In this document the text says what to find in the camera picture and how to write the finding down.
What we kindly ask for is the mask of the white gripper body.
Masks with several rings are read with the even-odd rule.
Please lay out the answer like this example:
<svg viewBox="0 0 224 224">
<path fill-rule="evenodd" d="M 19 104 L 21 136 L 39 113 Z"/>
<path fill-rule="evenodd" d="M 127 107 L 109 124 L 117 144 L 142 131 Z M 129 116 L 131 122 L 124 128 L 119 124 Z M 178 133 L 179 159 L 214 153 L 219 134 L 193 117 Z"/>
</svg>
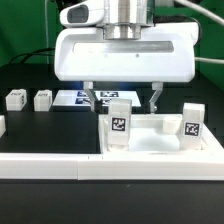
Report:
<svg viewBox="0 0 224 224">
<path fill-rule="evenodd" d="M 54 70 L 61 81 L 189 82 L 195 75 L 194 23 L 141 29 L 138 40 L 106 40 L 96 27 L 63 30 Z"/>
</svg>

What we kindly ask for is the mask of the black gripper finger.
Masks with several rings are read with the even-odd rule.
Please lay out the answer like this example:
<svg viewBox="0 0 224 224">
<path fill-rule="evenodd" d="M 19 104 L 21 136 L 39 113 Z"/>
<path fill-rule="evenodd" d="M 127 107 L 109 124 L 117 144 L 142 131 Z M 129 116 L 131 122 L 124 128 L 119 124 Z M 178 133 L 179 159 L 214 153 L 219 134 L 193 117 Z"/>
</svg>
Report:
<svg viewBox="0 0 224 224">
<path fill-rule="evenodd" d="M 154 114 L 157 111 L 156 102 L 159 99 L 159 97 L 163 91 L 163 83 L 162 82 L 154 82 L 152 84 L 152 90 L 154 91 L 154 93 L 149 100 L 149 106 L 150 106 L 150 113 Z"/>
<path fill-rule="evenodd" d="M 92 81 L 84 81 L 83 82 L 83 90 L 87 94 L 88 98 L 90 99 L 91 111 L 96 112 L 98 98 L 93 89 L 93 82 Z"/>
</svg>

